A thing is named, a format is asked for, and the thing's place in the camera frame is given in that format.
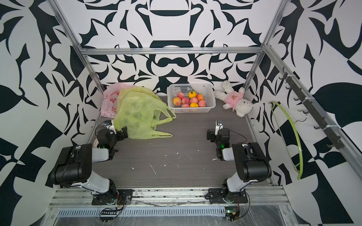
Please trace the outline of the green plastic bag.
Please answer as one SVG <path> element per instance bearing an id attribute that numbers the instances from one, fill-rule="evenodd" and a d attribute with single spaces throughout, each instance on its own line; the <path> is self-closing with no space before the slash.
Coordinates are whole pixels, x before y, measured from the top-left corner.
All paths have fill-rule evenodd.
<path id="1" fill-rule="evenodd" d="M 117 131 L 127 128 L 131 139 L 172 137 L 157 130 L 157 126 L 176 118 L 174 111 L 159 96 L 144 87 L 120 90 L 117 115 L 113 125 Z"/>

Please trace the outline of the white plastic basket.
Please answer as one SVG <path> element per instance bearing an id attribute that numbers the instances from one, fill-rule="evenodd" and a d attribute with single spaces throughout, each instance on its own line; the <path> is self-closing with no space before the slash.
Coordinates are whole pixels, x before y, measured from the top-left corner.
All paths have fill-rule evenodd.
<path id="1" fill-rule="evenodd" d="M 175 113 L 207 113 L 216 107 L 209 84 L 173 84 L 167 88 L 167 98 Z"/>

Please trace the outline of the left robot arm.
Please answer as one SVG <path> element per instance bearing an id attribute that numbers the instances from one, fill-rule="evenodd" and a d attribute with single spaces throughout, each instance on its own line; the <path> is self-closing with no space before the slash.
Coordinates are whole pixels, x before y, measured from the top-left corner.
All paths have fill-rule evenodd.
<path id="1" fill-rule="evenodd" d="M 64 147 L 50 173 L 51 181 L 60 187 L 80 187 L 88 190 L 101 202 L 114 201 L 119 192 L 111 179 L 92 170 L 93 163 L 107 162 L 114 158 L 117 142 L 128 138 L 127 127 L 117 131 L 113 126 L 95 130 L 98 144 Z"/>

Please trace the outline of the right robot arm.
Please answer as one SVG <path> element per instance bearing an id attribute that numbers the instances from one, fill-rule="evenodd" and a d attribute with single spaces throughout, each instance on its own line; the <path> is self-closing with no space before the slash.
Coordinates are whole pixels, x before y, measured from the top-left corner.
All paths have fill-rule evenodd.
<path id="1" fill-rule="evenodd" d="M 224 195 L 241 193 L 252 183 L 262 182 L 272 175 L 271 167 L 256 142 L 230 144 L 230 131 L 207 131 L 206 139 L 216 144 L 216 155 L 221 161 L 235 163 L 236 172 L 222 185 Z"/>

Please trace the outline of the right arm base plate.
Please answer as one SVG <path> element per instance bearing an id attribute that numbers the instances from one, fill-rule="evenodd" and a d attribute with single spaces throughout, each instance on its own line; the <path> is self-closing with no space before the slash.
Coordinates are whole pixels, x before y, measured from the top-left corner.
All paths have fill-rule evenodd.
<path id="1" fill-rule="evenodd" d="M 221 188 L 209 188 L 205 199 L 211 204 L 237 204 L 248 203 L 248 196 L 245 191 L 231 193 Z"/>

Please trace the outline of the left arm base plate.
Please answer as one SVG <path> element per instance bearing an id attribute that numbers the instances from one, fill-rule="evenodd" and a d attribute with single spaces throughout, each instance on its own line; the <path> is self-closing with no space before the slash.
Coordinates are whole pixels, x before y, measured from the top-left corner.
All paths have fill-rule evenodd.
<path id="1" fill-rule="evenodd" d="M 107 192 L 93 196 L 91 205 L 125 205 L 133 198 L 132 189 L 118 189 L 115 193 Z"/>

